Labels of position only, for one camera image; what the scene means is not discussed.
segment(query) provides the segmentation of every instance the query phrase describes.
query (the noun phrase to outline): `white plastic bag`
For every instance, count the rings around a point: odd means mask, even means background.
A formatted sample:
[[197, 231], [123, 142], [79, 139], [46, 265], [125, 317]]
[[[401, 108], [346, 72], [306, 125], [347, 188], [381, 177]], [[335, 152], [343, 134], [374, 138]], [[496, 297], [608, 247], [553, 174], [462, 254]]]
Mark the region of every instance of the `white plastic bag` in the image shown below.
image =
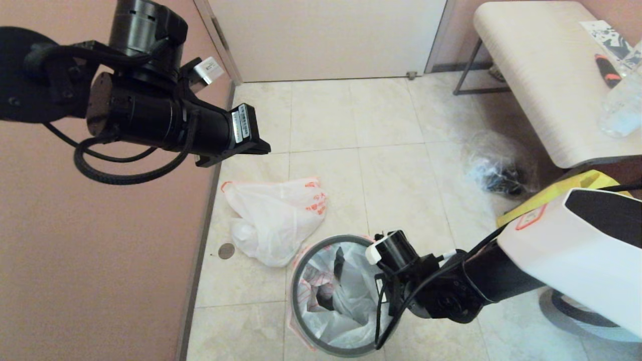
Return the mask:
[[[379, 299], [374, 277], [382, 271], [368, 263], [365, 247], [353, 242], [334, 243], [320, 249], [304, 267], [301, 277], [293, 281], [298, 283], [295, 297], [301, 319], [310, 332], [336, 348], [355, 349], [372, 343]], [[388, 323], [385, 303], [381, 307], [381, 330]]]
[[221, 190], [242, 219], [232, 219], [232, 240], [250, 257], [283, 267], [325, 218], [327, 194], [317, 178], [284, 183], [227, 182]]

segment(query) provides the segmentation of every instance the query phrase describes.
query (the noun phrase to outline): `door frame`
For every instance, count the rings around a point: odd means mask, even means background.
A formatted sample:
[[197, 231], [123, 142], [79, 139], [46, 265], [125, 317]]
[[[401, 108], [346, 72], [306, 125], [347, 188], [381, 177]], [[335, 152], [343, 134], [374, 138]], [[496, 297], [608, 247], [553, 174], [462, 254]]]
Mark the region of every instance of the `door frame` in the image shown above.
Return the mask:
[[446, 37], [446, 29], [448, 28], [448, 23], [453, 16], [455, 2], [456, 0], [446, 0], [444, 12], [442, 12], [442, 18], [439, 22], [439, 27], [437, 28], [435, 41], [433, 42], [433, 49], [430, 51], [430, 56], [428, 56], [428, 63], [426, 64], [424, 74], [433, 72], [433, 66], [435, 66], [435, 62], [437, 62], [437, 57], [439, 56], [439, 50], [444, 44], [444, 37]]
[[227, 74], [234, 82], [234, 85], [241, 85], [243, 83], [241, 73], [239, 72], [236, 63], [234, 63], [232, 54], [230, 53], [227, 46], [227, 42], [224, 40], [224, 34], [219, 33], [220, 26], [217, 25], [216, 16], [214, 15], [212, 6], [207, 0], [194, 0], [194, 4], [198, 9], [198, 13], [201, 16], [201, 19], [203, 19], [203, 23], [205, 24], [205, 28], [207, 29], [209, 37], [212, 38], [212, 42], [214, 43], [216, 51], [223, 61], [223, 66], [227, 71]]

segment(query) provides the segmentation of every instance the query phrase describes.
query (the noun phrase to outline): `white bench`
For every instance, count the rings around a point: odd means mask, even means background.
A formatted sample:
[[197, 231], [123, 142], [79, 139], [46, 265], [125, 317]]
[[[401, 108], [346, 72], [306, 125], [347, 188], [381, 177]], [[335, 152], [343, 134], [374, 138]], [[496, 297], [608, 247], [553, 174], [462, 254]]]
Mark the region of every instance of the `white bench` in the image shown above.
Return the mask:
[[[474, 15], [478, 47], [485, 44], [560, 168], [642, 154], [640, 129], [615, 139], [598, 128], [602, 102], [609, 92], [594, 60], [603, 50], [579, 24], [594, 20], [574, 1], [484, 3]], [[465, 73], [456, 95], [471, 93], [460, 90]]]

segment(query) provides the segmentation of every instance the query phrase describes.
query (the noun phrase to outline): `gray trash can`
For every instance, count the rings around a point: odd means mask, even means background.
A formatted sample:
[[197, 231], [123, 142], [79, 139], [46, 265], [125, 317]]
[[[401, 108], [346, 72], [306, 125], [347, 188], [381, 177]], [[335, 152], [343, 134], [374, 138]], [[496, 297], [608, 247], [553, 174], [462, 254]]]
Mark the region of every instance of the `gray trash can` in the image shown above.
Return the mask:
[[[378, 294], [382, 273], [365, 258], [372, 241], [359, 236], [328, 238], [304, 251], [290, 285], [291, 326], [310, 346], [338, 357], [374, 351]], [[381, 330], [390, 317], [381, 308]]]

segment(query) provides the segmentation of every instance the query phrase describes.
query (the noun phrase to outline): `red sticker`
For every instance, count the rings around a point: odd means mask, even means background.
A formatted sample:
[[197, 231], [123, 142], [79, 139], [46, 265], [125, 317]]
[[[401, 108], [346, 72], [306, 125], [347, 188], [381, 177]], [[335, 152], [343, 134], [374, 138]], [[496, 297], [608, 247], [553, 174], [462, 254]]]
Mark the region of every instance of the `red sticker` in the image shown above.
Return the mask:
[[517, 223], [517, 226], [515, 226], [515, 229], [520, 231], [537, 222], [540, 218], [542, 218], [544, 210], [546, 210], [546, 206], [548, 206], [548, 203], [523, 215], [519, 219], [519, 222]]

